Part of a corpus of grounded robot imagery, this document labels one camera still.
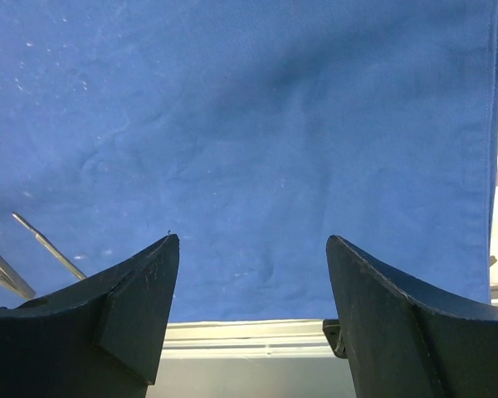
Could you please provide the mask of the blue surgical cloth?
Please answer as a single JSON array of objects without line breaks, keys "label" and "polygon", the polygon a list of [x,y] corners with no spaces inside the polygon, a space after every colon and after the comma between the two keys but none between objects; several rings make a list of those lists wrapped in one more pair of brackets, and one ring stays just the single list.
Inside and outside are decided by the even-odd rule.
[{"label": "blue surgical cloth", "polygon": [[180,239],[174,322],[332,318],[340,235],[491,299],[498,1],[0,1],[0,254]]}]

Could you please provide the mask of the thin steel tweezers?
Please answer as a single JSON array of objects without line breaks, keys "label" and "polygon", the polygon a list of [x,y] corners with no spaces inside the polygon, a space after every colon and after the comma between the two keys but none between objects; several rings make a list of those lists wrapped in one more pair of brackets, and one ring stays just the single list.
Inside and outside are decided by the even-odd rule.
[{"label": "thin steel tweezers", "polygon": [[12,291],[25,300],[34,299],[35,290],[0,255],[0,286]]}]

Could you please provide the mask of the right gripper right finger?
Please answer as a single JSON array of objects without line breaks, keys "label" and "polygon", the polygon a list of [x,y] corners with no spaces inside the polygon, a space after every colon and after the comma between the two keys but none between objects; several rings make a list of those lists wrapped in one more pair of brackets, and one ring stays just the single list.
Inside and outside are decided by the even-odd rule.
[{"label": "right gripper right finger", "polygon": [[327,240],[330,282],[359,397],[498,397],[498,307]]}]

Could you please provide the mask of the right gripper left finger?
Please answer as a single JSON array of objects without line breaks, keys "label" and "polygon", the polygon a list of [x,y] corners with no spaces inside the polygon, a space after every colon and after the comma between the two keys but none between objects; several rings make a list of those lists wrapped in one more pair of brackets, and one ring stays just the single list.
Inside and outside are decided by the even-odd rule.
[{"label": "right gripper left finger", "polygon": [[0,308],[0,397],[143,397],[158,374],[178,275],[167,235],[17,308]]}]

